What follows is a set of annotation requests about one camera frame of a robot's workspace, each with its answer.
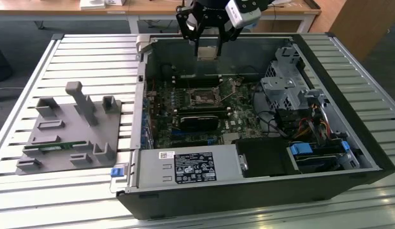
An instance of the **floor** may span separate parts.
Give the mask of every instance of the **floor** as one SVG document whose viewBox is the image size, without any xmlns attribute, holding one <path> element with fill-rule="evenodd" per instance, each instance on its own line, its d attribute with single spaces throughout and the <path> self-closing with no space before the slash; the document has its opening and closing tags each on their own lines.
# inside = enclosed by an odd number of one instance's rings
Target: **floor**
<svg viewBox="0 0 395 229">
<path fill-rule="evenodd" d="M 37 30 L 33 22 L 0 21 L 0 49 L 14 70 L 13 76 L 0 82 L 2 87 L 24 87 L 53 33 L 94 34 L 129 33 L 125 21 L 46 21 Z M 140 32 L 176 32 L 177 24 L 154 23 L 154 28 L 140 22 Z M 395 25 L 377 44 L 362 66 L 395 99 Z M 10 112 L 21 89 L 0 90 L 0 128 Z"/>
</svg>

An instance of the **circuit board module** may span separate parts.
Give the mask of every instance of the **circuit board module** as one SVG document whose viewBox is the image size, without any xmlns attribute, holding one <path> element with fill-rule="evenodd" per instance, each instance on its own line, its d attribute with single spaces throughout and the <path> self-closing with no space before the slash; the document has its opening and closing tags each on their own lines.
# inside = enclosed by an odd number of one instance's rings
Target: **circuit board module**
<svg viewBox="0 0 395 229">
<path fill-rule="evenodd" d="M 148 96 L 153 148 L 228 145 L 264 135 L 250 104 L 253 84 L 238 77 L 220 77 L 216 84 L 198 87 L 197 82 L 177 79 L 153 85 Z"/>
</svg>

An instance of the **metal rail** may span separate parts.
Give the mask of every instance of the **metal rail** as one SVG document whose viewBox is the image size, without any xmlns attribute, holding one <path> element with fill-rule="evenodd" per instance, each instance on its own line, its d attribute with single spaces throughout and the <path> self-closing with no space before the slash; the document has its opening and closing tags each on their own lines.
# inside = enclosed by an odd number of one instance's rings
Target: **metal rail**
<svg viewBox="0 0 395 229">
<path fill-rule="evenodd" d="M 334 38 L 304 34 L 353 109 L 395 164 L 395 102 Z M 113 94 L 122 104 L 117 162 L 129 159 L 137 72 L 134 35 L 65 35 L 50 41 L 0 132 L 0 228 L 373 228 L 395 227 L 395 174 L 330 200 L 161 220 L 136 220 L 109 192 L 109 169 L 16 176 L 14 165 L 41 96 L 73 102 L 65 82 L 80 80 L 92 101 Z"/>
</svg>

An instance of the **wooden cabinet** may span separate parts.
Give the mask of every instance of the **wooden cabinet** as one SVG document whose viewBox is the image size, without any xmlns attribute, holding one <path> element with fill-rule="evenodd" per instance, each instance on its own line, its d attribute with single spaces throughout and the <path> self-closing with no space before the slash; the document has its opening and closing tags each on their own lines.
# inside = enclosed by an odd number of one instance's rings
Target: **wooden cabinet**
<svg viewBox="0 0 395 229">
<path fill-rule="evenodd" d="M 314 0 L 321 8 L 309 32 L 332 32 L 361 61 L 395 23 L 395 0 Z"/>
</svg>

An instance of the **blue clip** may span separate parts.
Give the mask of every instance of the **blue clip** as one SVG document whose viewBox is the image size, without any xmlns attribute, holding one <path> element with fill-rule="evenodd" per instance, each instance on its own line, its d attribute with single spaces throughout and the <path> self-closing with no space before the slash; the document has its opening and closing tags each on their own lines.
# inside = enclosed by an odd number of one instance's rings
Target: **blue clip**
<svg viewBox="0 0 395 229">
<path fill-rule="evenodd" d="M 113 177 L 122 177 L 124 176 L 124 168 L 112 168 L 109 176 Z"/>
<path fill-rule="evenodd" d="M 350 146 L 349 146 L 346 141 L 341 141 L 341 146 L 342 146 L 345 151 L 348 151 L 350 149 Z"/>
<path fill-rule="evenodd" d="M 310 154 L 313 152 L 309 143 L 294 143 L 289 148 L 292 155 Z"/>
<path fill-rule="evenodd" d="M 297 154 L 297 151 L 296 151 L 294 146 L 289 146 L 289 149 L 290 149 L 290 153 L 292 153 L 292 155 L 296 155 L 296 154 Z"/>
</svg>

